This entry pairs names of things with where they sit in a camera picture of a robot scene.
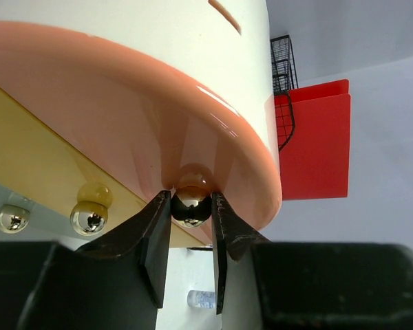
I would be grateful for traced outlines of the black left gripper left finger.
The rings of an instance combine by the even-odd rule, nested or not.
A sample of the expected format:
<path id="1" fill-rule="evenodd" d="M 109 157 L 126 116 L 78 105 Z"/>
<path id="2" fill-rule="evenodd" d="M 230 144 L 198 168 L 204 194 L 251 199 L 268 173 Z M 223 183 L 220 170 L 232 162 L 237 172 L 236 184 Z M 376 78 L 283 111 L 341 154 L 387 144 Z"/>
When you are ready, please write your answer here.
<path id="1" fill-rule="evenodd" d="M 72 251 L 47 244 L 18 329 L 155 329 L 164 302 L 171 192 Z"/>

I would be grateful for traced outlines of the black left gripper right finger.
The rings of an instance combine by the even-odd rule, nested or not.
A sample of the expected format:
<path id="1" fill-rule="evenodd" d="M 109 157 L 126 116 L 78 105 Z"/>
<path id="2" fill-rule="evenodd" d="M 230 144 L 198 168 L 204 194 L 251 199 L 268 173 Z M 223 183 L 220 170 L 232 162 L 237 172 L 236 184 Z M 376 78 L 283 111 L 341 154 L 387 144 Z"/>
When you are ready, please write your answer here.
<path id="1" fill-rule="evenodd" d="M 413 329 L 413 251 L 398 244 L 272 242 L 212 196 L 224 329 Z"/>

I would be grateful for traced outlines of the red file folder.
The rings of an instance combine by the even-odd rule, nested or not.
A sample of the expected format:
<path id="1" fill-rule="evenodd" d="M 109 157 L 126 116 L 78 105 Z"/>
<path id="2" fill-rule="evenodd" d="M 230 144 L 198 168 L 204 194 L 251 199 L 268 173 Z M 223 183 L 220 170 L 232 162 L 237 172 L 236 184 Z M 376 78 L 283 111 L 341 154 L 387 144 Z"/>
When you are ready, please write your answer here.
<path id="1" fill-rule="evenodd" d="M 274 93 L 285 201 L 348 196 L 351 95 L 341 79 Z"/>

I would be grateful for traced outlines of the peach top drawer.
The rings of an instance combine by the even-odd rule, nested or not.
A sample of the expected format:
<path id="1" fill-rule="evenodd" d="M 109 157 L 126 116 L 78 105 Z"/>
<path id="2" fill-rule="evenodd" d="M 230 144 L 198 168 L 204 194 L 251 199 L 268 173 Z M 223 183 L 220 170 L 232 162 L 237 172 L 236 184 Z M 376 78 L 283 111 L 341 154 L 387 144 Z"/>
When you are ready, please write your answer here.
<path id="1" fill-rule="evenodd" d="M 282 204 L 277 147 L 243 110 L 142 52 L 0 21 L 0 89 L 142 199 L 184 186 L 220 191 L 257 229 Z M 81 188 L 80 201 L 101 205 L 108 222 L 106 186 Z"/>

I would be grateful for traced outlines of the cream semicircular drawer box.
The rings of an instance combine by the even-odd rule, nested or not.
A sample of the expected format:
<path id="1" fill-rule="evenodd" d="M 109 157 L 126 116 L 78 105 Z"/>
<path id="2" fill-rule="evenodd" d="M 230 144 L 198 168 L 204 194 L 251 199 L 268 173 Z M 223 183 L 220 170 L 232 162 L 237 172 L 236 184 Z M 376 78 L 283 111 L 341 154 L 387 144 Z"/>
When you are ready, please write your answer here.
<path id="1" fill-rule="evenodd" d="M 282 187 L 265 1 L 0 1 L 0 186 L 104 231 L 160 190 L 225 195 L 260 230 Z"/>

